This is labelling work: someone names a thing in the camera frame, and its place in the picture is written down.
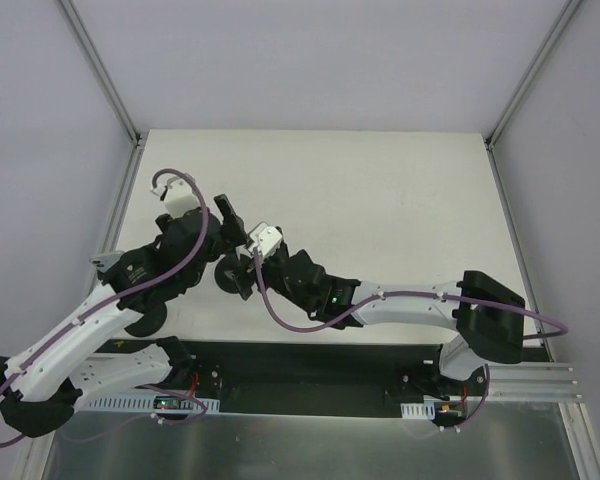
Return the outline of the tall black phone stand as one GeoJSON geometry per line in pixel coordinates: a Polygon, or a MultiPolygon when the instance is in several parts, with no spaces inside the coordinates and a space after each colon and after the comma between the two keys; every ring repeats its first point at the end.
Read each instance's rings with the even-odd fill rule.
{"type": "Polygon", "coordinates": [[[253,294],[256,282],[251,257],[235,251],[224,255],[216,264],[214,280],[225,293],[239,295],[244,301],[253,294]]]}

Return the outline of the short black phone stand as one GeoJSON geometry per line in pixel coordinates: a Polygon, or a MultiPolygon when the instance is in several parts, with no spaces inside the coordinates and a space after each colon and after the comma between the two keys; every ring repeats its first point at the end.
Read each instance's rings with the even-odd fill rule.
{"type": "Polygon", "coordinates": [[[156,306],[138,321],[126,326],[124,331],[135,338],[147,338],[156,334],[164,326],[167,316],[168,308],[165,304],[156,306]]]}

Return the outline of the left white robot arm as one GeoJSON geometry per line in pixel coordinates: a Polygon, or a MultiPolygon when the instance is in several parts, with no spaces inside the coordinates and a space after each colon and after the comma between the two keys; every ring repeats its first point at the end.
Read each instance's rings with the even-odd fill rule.
{"type": "Polygon", "coordinates": [[[193,360],[175,336],[100,366],[88,357],[119,331],[147,337],[162,326],[154,315],[196,286],[226,242],[220,221],[195,208],[156,220],[159,235],[126,251],[99,275],[91,294],[41,340],[22,353],[0,356],[0,414],[20,437],[44,436],[91,400],[138,386],[179,389],[193,360]]]}

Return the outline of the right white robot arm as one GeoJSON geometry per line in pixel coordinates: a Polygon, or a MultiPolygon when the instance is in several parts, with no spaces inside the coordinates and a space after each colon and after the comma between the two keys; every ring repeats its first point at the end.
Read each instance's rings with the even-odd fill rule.
{"type": "Polygon", "coordinates": [[[429,286],[382,285],[330,275],[304,250],[253,256],[261,295],[284,297],[313,321],[306,333],[381,324],[440,328],[453,338],[430,369],[432,387],[453,394],[478,368],[522,360],[524,299],[481,271],[429,286]]]}

